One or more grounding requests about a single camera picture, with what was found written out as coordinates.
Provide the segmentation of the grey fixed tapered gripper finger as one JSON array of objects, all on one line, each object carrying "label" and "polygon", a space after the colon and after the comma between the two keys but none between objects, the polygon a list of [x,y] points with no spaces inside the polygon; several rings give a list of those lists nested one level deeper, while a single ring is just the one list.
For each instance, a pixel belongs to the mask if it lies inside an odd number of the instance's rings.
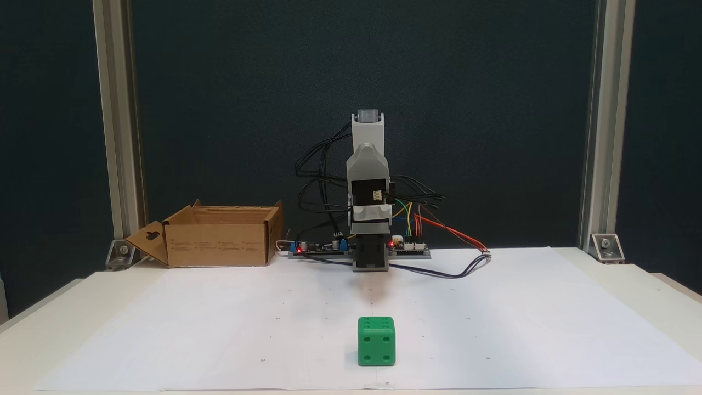
[{"label": "grey fixed tapered gripper finger", "polygon": [[353,234],[389,234],[389,227],[389,218],[385,218],[382,220],[374,220],[370,222],[353,222]]}]

